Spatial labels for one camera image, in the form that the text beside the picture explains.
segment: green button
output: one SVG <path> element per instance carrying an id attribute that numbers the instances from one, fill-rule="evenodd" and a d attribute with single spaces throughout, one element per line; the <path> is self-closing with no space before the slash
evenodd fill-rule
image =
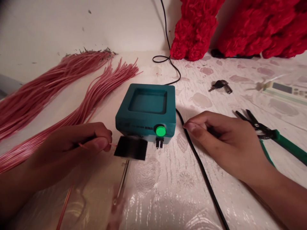
<path id="1" fill-rule="evenodd" d="M 166 128 L 164 127 L 164 126 L 158 126 L 157 128 L 156 128 L 156 134 L 158 135 L 158 136 L 165 136 L 165 134 L 166 134 Z"/>

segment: white table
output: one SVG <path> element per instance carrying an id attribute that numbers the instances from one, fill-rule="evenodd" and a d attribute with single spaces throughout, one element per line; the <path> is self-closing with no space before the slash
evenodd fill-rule
<path id="1" fill-rule="evenodd" d="M 113 91 L 97 109 L 92 122 L 102 121 L 117 143 L 115 114 L 131 83 L 165 84 L 178 78 L 168 63 L 152 62 L 167 52 L 121 53 L 128 63 L 138 60 L 140 75 Z M 235 110 L 249 109 L 259 122 L 278 129 L 283 136 L 307 151 L 307 109 L 287 104 L 256 90 L 261 82 L 275 78 L 286 84 L 307 87 L 307 66 L 293 59 L 216 59 L 209 54 L 197 62 L 173 61 L 181 71 L 176 87 L 176 108 L 184 120 L 210 110 L 234 117 Z M 72 83 L 26 128 L 0 143 L 0 154 L 53 125 L 78 107 L 89 83 L 102 73 Z M 225 79 L 233 89 L 208 92 L 212 81 Z M 307 167 L 272 140 L 265 146 L 277 169 L 307 187 Z M 12 223 L 16 229 L 55 229 L 66 193 L 75 185 L 61 229 L 105 229 L 108 223 L 120 229 L 222 229 L 205 182 L 177 117 L 173 139 L 163 149 L 148 144 L 146 161 L 133 161 L 125 187 L 125 206 L 111 213 L 112 196 L 124 169 L 123 159 L 102 153 L 84 162 L 57 185 L 37 193 Z M 198 149 L 220 207 L 231 230 L 281 228 L 265 208 L 237 179 L 221 169 Z"/>

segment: green handle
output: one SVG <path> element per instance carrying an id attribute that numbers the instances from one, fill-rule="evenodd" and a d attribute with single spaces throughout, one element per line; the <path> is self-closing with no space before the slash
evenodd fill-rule
<path id="1" fill-rule="evenodd" d="M 266 148 L 265 148 L 265 146 L 264 146 L 264 144 L 263 144 L 263 140 L 259 139 L 259 141 L 260 141 L 262 150 L 263 150 L 263 152 L 264 152 L 266 158 L 269 160 L 269 162 L 271 163 L 271 165 L 273 165 L 273 166 L 275 167 L 273 161 L 271 160 L 271 158 L 270 158 L 270 156 L 269 156 L 269 154 L 268 154 L 268 151 L 266 150 Z"/>
<path id="2" fill-rule="evenodd" d="M 280 135 L 278 130 L 275 129 L 273 131 L 275 132 L 275 138 L 273 138 L 273 140 L 307 166 L 307 153 L 287 138 Z"/>

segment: hand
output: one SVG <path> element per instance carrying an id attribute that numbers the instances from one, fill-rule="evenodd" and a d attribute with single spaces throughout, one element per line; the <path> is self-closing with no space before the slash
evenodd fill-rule
<path id="1" fill-rule="evenodd" d="M 226 172 L 255 185 L 268 170 L 275 170 L 266 159 L 254 128 L 247 121 L 204 111 L 185 124 L 191 135 Z M 213 129 L 218 138 L 207 131 Z"/>
<path id="2" fill-rule="evenodd" d="M 112 143 L 112 132 L 101 122 L 58 129 L 20 165 L 22 187 L 36 192 L 56 184 L 79 163 L 102 150 L 108 152 L 111 148 L 109 143 Z"/>

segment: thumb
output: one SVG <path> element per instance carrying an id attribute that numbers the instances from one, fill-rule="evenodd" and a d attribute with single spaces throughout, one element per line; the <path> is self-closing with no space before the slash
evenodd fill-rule
<path id="1" fill-rule="evenodd" d="M 224 147 L 225 143 L 214 137 L 211 133 L 205 130 L 198 124 L 188 122 L 185 128 L 192 136 L 208 151 L 214 158 L 218 152 Z"/>
<path id="2" fill-rule="evenodd" d="M 97 137 L 93 140 L 86 142 L 82 147 L 78 147 L 73 151 L 75 154 L 84 155 L 85 157 L 93 156 L 101 152 L 104 148 L 108 146 L 109 142 L 105 137 Z"/>

